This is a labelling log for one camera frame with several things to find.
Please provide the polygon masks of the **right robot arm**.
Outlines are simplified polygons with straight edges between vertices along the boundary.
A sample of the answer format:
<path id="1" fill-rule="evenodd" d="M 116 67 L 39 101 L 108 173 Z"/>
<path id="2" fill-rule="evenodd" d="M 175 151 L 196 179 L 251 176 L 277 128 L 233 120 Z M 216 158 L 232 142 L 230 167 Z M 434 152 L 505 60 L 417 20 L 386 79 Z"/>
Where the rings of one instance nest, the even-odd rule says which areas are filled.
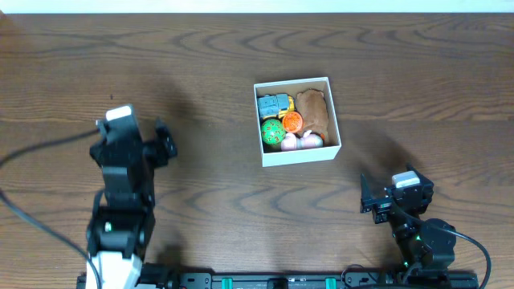
<path id="1" fill-rule="evenodd" d="M 432 202 L 434 183 L 412 165 L 392 176 L 383 197 L 374 197 L 365 176 L 361 180 L 361 213 L 370 212 L 376 224 L 391 227 L 407 268 L 416 271 L 445 271 L 454 261 L 455 228 L 441 219 L 419 218 Z"/>

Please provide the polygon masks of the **brown plush toy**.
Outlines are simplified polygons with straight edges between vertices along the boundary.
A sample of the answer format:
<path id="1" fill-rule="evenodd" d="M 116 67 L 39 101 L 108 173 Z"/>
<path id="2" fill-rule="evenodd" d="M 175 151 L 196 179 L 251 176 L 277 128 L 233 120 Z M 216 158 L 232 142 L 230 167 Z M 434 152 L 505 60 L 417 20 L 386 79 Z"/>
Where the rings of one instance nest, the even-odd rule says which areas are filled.
<path id="1" fill-rule="evenodd" d="M 300 135 L 311 130 L 319 135 L 325 142 L 328 141 L 328 111 L 324 93 L 315 89 L 308 89 L 296 95 L 296 111 L 303 118 Z"/>

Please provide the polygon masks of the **pink white pig toy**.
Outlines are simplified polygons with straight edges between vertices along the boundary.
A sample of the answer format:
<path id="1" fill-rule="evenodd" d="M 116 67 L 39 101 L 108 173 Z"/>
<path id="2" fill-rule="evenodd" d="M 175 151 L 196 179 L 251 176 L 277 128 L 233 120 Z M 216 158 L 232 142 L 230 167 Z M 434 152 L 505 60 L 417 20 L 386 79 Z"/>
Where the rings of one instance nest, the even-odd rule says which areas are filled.
<path id="1" fill-rule="evenodd" d="M 304 149 L 318 149 L 323 145 L 323 138 L 316 135 L 311 130 L 308 130 L 302 137 L 297 137 L 294 133 L 288 132 L 280 143 L 280 148 L 282 151 L 287 152 Z"/>

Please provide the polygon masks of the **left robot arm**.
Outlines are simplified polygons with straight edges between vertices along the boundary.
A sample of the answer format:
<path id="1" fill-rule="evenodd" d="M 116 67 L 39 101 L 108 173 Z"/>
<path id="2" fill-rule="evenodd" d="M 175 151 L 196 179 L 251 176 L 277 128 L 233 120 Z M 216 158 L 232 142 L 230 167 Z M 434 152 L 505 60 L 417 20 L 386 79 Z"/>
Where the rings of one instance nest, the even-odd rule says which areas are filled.
<path id="1" fill-rule="evenodd" d="M 101 120 L 90 148 L 104 188 L 95 196 L 86 239 L 86 288 L 134 288 L 155 226 L 154 171 L 177 155 L 170 131 L 157 120 L 143 140 L 134 116 Z"/>

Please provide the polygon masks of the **orange ball toy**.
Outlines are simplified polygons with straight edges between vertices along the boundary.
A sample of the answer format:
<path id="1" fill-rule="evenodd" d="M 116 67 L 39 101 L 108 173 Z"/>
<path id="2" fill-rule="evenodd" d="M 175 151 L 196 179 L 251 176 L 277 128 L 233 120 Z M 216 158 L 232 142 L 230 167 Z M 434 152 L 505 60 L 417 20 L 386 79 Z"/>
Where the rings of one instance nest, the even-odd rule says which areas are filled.
<path id="1" fill-rule="evenodd" d="M 288 112 L 282 119 L 282 125 L 286 132 L 297 133 L 302 129 L 304 119 L 298 112 Z"/>

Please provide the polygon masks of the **grey yellow toy truck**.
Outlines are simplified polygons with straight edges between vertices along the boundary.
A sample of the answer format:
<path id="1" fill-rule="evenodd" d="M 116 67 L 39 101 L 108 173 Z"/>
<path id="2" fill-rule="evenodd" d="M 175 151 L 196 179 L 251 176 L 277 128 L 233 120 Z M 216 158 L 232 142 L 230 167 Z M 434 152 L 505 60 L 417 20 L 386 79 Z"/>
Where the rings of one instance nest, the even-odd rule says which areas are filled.
<path id="1" fill-rule="evenodd" d="M 266 120 L 268 118 L 283 118 L 287 113 L 294 112 L 294 98 L 286 93 L 276 95 L 265 95 L 257 98 L 257 108 L 259 118 Z"/>

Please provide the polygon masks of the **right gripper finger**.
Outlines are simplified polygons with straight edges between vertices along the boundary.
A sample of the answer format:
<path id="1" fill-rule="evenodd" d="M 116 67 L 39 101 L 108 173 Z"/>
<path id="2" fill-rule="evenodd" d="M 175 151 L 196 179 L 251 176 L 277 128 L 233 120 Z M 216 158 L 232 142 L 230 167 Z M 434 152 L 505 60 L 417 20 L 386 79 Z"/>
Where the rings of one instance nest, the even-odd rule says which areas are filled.
<path id="1" fill-rule="evenodd" d="M 411 163 L 406 164 L 406 170 L 414 172 L 419 179 L 424 178 L 424 176 Z"/>
<path id="2" fill-rule="evenodd" d="M 360 175 L 361 181 L 361 208 L 360 211 L 370 211 L 373 209 L 373 197 L 370 193 L 368 182 L 365 175 Z"/>

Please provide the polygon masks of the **green numbered ball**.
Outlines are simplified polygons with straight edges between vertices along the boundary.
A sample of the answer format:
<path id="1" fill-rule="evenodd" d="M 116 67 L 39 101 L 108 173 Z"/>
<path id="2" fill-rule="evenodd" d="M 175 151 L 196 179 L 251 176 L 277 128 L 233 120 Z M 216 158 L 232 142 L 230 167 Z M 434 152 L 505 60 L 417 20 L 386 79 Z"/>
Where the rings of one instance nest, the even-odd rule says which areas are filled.
<path id="1" fill-rule="evenodd" d="M 286 136 L 280 120 L 267 119 L 261 125 L 261 139 L 267 145 L 279 145 Z"/>

